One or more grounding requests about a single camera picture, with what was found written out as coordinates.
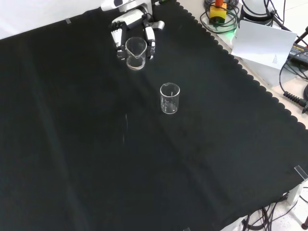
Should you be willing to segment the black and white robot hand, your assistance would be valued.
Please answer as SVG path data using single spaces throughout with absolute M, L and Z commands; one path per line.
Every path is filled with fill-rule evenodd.
M 154 31 L 163 30 L 165 23 L 163 21 L 150 22 L 152 18 L 152 15 L 140 6 L 112 21 L 110 24 L 111 35 L 114 41 L 115 49 L 117 50 L 117 56 L 120 60 L 124 60 L 126 58 L 126 32 L 139 25 L 143 25 L 143 30 L 145 32 L 147 57 L 149 59 L 154 57 L 156 46 Z

